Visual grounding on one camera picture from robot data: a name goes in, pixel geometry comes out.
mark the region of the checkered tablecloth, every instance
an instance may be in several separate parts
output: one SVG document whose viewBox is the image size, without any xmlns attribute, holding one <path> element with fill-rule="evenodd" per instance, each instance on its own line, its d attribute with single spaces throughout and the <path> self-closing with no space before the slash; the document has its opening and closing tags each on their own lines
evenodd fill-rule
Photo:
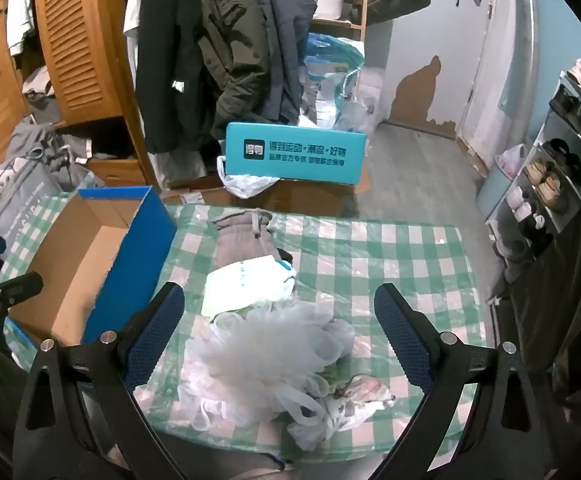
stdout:
<svg viewBox="0 0 581 480">
<path fill-rule="evenodd" d="M 66 200 L 45 198 L 33 208 L 29 224 L 4 264 L 0 281 L 26 271 Z M 285 431 L 285 420 L 249 428 L 225 425 L 209 433 L 193 430 L 181 413 L 177 385 L 186 340 L 208 324 L 200 316 L 202 293 L 206 276 L 214 269 L 218 239 L 208 219 L 228 210 L 196 204 L 168 207 L 178 230 L 157 288 L 167 281 L 183 286 L 186 311 L 148 384 L 135 390 L 146 418 L 157 430 L 207 446 L 266 452 L 291 460 L 348 460 L 388 451 L 413 415 L 422 393 L 406 380 L 373 316 L 373 294 L 385 282 L 395 283 L 438 330 L 452 330 L 470 344 L 485 344 L 477 289 L 455 227 L 276 214 L 270 227 L 275 245 L 293 255 L 298 297 L 333 307 L 336 317 L 354 326 L 352 355 L 338 362 L 339 378 L 347 380 L 356 374 L 379 378 L 389 384 L 397 402 L 392 410 L 377 412 L 360 427 L 335 433 L 314 452 L 299 450 Z M 10 320 L 4 331 L 20 365 L 30 368 L 35 349 L 24 344 Z M 448 456 L 457 445 L 474 391 L 473 386 L 464 388 L 438 456 Z"/>
</svg>

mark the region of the silver screw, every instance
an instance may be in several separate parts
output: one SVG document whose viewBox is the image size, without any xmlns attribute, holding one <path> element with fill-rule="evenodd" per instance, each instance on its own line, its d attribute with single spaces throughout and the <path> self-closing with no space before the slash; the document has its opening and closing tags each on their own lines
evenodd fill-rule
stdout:
<svg viewBox="0 0 581 480">
<path fill-rule="evenodd" d="M 517 351 L 517 347 L 510 341 L 506 341 L 503 345 L 503 349 L 509 354 L 514 354 Z"/>
<path fill-rule="evenodd" d="M 447 345 L 454 345 L 457 342 L 457 336 L 452 332 L 442 332 L 441 340 Z"/>
<path fill-rule="evenodd" d="M 45 339 L 44 341 L 42 341 L 40 349 L 42 350 L 42 352 L 47 352 L 48 350 L 53 348 L 53 346 L 55 346 L 55 342 L 52 339 Z"/>
<path fill-rule="evenodd" d="M 99 336 L 99 341 L 101 341 L 105 345 L 107 345 L 108 343 L 112 343 L 113 341 L 115 341 L 115 339 L 117 339 L 117 334 L 115 334 L 115 332 L 113 332 L 112 330 L 107 330 L 106 332 Z"/>
</svg>

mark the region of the white pot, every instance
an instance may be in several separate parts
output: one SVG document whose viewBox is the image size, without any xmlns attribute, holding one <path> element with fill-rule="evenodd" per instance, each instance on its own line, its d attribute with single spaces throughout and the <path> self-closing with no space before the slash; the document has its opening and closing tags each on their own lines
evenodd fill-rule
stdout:
<svg viewBox="0 0 581 480">
<path fill-rule="evenodd" d="M 315 0 L 317 10 L 315 18 L 319 20 L 339 20 L 341 18 L 342 0 Z"/>
</svg>

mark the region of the teal box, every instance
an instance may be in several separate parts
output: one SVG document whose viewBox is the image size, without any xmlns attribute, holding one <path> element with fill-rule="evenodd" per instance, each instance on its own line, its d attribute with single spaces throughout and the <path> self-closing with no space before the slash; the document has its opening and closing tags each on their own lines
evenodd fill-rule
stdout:
<svg viewBox="0 0 581 480">
<path fill-rule="evenodd" d="M 284 124 L 230 123 L 226 173 L 358 184 L 366 134 Z"/>
</svg>

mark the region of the trash can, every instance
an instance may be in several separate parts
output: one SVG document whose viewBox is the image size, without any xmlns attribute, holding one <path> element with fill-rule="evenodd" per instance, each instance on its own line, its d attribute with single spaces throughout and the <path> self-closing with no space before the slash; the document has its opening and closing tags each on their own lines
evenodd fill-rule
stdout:
<svg viewBox="0 0 581 480">
<path fill-rule="evenodd" d="M 495 157 L 495 163 L 477 195 L 477 207 L 486 218 L 494 211 L 512 183 L 512 178 L 502 170 L 498 159 L 499 157 Z"/>
</svg>

